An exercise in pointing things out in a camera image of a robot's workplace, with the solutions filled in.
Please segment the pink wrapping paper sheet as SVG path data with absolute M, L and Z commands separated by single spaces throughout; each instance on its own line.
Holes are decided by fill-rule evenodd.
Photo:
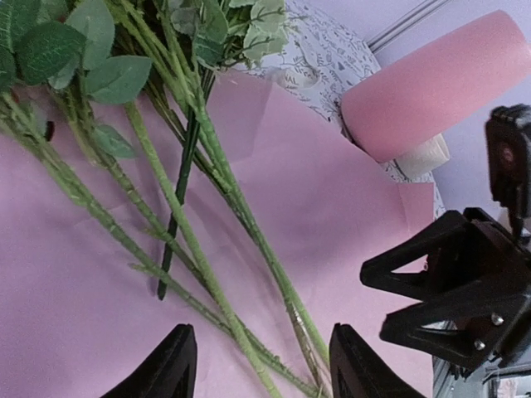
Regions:
M 232 72 L 208 110 L 241 190 L 315 326 L 348 323 L 422 394 L 430 356 L 379 339 L 408 298 L 361 285 L 362 263 L 432 221 L 433 188 L 397 184 L 295 97 Z M 309 378 L 280 292 L 261 254 L 200 172 L 185 212 L 224 294 L 246 326 Z M 156 282 L 46 169 L 1 139 L 1 394 L 98 397 L 127 377 L 179 323 L 194 327 L 197 397 L 264 397 L 237 345 Z

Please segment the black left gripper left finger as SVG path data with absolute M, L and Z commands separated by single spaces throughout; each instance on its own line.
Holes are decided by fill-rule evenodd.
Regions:
M 193 326 L 177 325 L 147 358 L 103 398 L 192 398 L 197 374 Z

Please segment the white coffee mug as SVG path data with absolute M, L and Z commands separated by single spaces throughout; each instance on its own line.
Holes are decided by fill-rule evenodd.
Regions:
M 409 153 L 395 159 L 396 165 L 408 178 L 421 177 L 450 160 L 450 152 L 442 134 L 425 141 Z

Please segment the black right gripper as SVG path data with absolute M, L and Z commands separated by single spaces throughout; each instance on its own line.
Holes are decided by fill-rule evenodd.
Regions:
M 379 337 L 464 369 L 481 369 L 489 397 L 530 377 L 530 287 L 467 285 L 386 316 Z

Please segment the pink flower bouquet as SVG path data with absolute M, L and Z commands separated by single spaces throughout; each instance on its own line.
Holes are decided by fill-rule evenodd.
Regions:
M 1 4 L 1 394 L 101 397 L 179 323 L 198 397 L 325 397 L 327 347 L 242 190 L 228 141 L 259 80 L 203 68 L 269 52 L 198 4 Z

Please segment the floral patterned tablecloth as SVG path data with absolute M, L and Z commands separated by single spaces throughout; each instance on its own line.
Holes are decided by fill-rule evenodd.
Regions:
M 251 67 L 235 66 L 248 75 L 271 80 L 277 69 L 317 75 L 319 83 L 307 90 L 287 90 L 312 109 L 337 135 L 354 145 L 340 114 L 342 96 L 381 70 L 367 43 L 351 28 L 308 1 L 286 1 L 287 43 L 279 53 Z

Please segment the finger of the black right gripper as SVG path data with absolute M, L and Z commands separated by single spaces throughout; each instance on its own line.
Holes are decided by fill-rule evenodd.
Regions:
M 481 209 L 447 211 L 409 240 L 363 262 L 361 283 L 411 299 L 430 299 L 497 269 L 512 234 Z

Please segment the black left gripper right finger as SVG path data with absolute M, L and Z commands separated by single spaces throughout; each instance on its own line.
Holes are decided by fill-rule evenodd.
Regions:
M 334 397 L 422 398 L 348 324 L 334 325 L 329 359 Z

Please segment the tall pink vase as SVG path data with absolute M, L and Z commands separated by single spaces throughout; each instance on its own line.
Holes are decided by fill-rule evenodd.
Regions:
M 498 10 L 355 85 L 341 99 L 341 115 L 354 142 L 385 163 L 458 124 L 529 73 L 530 45 Z

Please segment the right aluminium frame post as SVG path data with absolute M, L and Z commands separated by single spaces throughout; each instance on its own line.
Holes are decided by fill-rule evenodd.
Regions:
M 452 0 L 426 0 L 421 1 L 417 6 L 397 19 L 390 26 L 371 38 L 367 44 L 373 54 L 377 54 L 383 48 L 391 44 L 400 36 L 410 31 L 420 22 L 439 12 L 443 7 L 450 4 Z

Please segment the aluminium front rail base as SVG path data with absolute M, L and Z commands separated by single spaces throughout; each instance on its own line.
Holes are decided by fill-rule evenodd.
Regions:
M 487 378 L 485 368 L 476 370 L 467 379 L 455 377 L 449 362 L 433 358 L 433 387 L 432 396 L 435 398 L 480 398 L 496 397 L 499 380 Z

